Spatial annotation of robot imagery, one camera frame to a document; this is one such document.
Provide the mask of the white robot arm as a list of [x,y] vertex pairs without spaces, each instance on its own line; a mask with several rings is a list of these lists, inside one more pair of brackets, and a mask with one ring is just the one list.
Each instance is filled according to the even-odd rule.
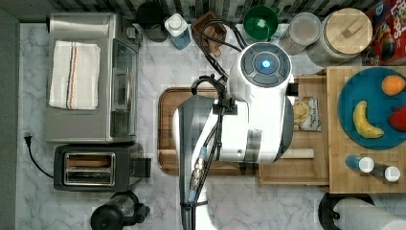
[[277,161],[293,138],[298,86],[286,51],[257,42],[238,54],[228,75],[201,76],[191,92],[172,124],[181,222],[184,230],[215,230],[205,185],[212,163]]

